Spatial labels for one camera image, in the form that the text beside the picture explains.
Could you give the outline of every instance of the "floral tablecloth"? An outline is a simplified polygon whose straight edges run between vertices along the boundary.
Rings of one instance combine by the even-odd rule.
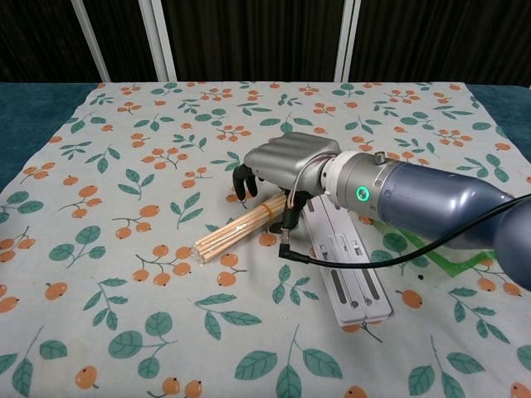
[[[0,195],[0,396],[530,397],[531,294],[491,251],[379,270],[392,316],[344,330],[265,227],[194,260],[276,192],[238,201],[231,171],[290,131],[531,187],[461,83],[101,84]],[[374,260],[423,245],[352,218]]]

